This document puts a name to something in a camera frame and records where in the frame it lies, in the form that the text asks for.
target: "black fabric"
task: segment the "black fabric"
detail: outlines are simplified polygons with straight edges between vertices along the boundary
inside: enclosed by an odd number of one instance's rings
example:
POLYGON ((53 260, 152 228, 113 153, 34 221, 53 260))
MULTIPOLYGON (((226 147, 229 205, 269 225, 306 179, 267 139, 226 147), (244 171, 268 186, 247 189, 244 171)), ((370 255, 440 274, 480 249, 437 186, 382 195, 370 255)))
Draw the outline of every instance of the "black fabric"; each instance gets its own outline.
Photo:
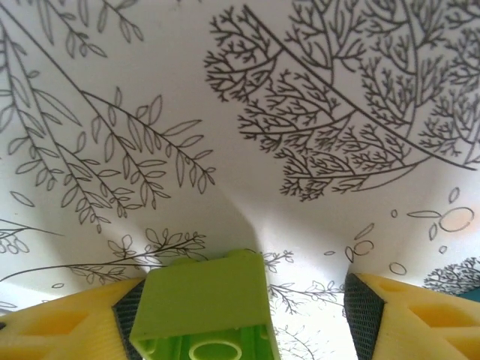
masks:
POLYGON ((118 332, 120 333, 128 360, 142 360, 142 356, 137 352, 128 338, 134 326, 144 285, 145 281, 143 280, 113 305, 113 313, 117 321, 118 332))
POLYGON ((358 360, 371 360, 385 302, 355 274, 348 274, 344 304, 358 360))

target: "lime green lego brick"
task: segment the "lime green lego brick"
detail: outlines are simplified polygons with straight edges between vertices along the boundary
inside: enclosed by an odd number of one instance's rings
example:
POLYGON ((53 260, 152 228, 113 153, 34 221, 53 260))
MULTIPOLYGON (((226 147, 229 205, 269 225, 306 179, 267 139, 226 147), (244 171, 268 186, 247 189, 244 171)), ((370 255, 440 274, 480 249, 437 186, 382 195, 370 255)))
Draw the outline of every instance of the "lime green lego brick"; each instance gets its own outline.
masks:
POLYGON ((279 359, 263 257, 236 250, 151 271, 130 341, 148 360, 279 359))

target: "yellow plastic part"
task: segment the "yellow plastic part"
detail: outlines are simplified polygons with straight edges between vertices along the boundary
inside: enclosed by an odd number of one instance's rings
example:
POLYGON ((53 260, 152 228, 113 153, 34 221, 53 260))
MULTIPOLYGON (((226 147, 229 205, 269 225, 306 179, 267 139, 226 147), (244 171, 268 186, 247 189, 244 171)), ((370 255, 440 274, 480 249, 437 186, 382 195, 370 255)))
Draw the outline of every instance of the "yellow plastic part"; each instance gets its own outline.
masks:
POLYGON ((480 303, 357 274, 385 301, 373 360, 479 360, 480 303))
POLYGON ((124 280, 0 317, 1 360, 127 360, 112 306, 124 280))

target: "green plastic block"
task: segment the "green plastic block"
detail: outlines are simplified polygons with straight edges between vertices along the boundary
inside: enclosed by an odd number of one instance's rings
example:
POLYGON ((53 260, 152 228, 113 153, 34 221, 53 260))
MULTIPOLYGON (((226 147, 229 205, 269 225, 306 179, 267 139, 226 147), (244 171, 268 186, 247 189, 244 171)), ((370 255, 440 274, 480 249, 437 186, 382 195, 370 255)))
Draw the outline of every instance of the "green plastic block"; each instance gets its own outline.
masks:
POLYGON ((148 360, 278 360, 263 257, 177 260, 148 273, 130 333, 148 360))

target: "paper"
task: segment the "paper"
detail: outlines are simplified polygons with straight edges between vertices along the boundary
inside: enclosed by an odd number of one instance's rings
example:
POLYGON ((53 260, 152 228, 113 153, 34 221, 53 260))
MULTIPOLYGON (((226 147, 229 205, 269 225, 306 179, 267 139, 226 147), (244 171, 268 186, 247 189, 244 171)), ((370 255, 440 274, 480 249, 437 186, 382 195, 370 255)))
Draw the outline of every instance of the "paper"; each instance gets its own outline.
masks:
POLYGON ((283 357, 355 359, 349 267, 480 286, 479 10, 3 1, 0 308, 250 248, 283 357))

